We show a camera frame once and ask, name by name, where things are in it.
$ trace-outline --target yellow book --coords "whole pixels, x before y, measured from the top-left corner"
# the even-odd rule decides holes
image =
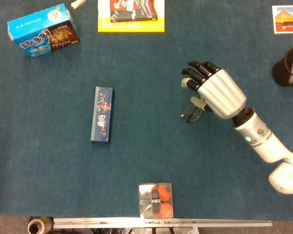
[[[165,0],[156,0],[157,20],[111,23],[109,0],[98,0],[99,33],[163,33],[165,32]]]

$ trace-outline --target blue snack box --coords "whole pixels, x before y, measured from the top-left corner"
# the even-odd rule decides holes
[[[91,141],[109,142],[114,92],[112,88],[96,86],[91,129]]]
[[[64,4],[8,22],[8,33],[11,40],[30,57],[81,41]]]

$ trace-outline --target book cover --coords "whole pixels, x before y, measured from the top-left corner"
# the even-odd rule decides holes
[[[91,127],[91,141],[109,142],[112,122],[113,89],[96,86]]]
[[[157,20],[111,22],[110,1],[98,0],[99,33],[163,33],[165,32],[165,0],[155,0]]]
[[[133,9],[127,11],[130,0],[110,0],[111,22],[157,20],[157,0],[134,0]]]

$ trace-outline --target robotic arm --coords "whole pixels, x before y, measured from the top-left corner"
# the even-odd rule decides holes
[[[223,119],[231,118],[234,128],[265,162],[283,160],[270,174],[269,182],[283,194],[293,194],[293,153],[273,134],[258,117],[253,108],[245,109],[246,96],[224,70],[211,62],[191,61],[191,68],[185,68],[181,82],[183,88],[190,88],[201,98],[192,97],[191,102],[204,111],[214,112]]]

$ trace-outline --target postcard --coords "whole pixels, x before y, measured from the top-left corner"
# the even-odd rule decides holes
[[[272,6],[275,34],[293,33],[293,5]]]

